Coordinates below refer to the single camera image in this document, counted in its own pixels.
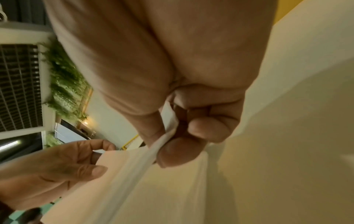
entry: metal grate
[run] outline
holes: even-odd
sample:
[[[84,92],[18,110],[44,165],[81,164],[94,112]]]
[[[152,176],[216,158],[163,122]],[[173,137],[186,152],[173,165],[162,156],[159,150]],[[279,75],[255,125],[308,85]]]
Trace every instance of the metal grate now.
[[[38,47],[0,45],[0,132],[41,127]]]

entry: dark hair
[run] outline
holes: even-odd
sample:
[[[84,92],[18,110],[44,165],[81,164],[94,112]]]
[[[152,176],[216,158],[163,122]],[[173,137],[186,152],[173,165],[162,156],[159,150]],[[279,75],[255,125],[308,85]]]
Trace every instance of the dark hair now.
[[[18,219],[19,224],[27,224],[28,222],[35,220],[39,215],[42,214],[41,208],[33,208],[25,211]]]

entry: paper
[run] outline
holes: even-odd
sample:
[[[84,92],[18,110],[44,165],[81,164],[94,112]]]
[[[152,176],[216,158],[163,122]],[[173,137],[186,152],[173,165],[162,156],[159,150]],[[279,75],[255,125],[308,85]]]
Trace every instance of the paper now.
[[[150,219],[151,223],[203,223],[207,154],[176,168],[152,166],[158,150],[174,135],[178,125],[169,104],[162,117],[166,134],[150,149],[104,153],[97,164],[107,166],[107,173],[76,189],[42,221],[135,224],[149,223],[146,221]]]

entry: fluorescent light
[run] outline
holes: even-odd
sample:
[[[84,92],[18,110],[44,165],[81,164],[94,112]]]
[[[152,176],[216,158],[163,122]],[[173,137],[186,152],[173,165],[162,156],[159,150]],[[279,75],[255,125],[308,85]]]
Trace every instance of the fluorescent light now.
[[[2,151],[2,150],[4,150],[4,149],[8,149],[8,148],[10,148],[10,147],[12,147],[12,146],[14,146],[14,145],[18,145],[18,144],[20,144],[20,141],[19,141],[19,140],[14,141],[14,142],[11,142],[11,143],[6,144],[6,145],[3,145],[3,146],[0,147],[0,151]]]

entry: dark lattice panel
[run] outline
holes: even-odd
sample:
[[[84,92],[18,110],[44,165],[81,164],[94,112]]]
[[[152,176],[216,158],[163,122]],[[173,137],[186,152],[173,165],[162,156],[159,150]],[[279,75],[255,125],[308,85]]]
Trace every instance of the dark lattice panel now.
[[[43,126],[38,47],[0,45],[0,132]]]

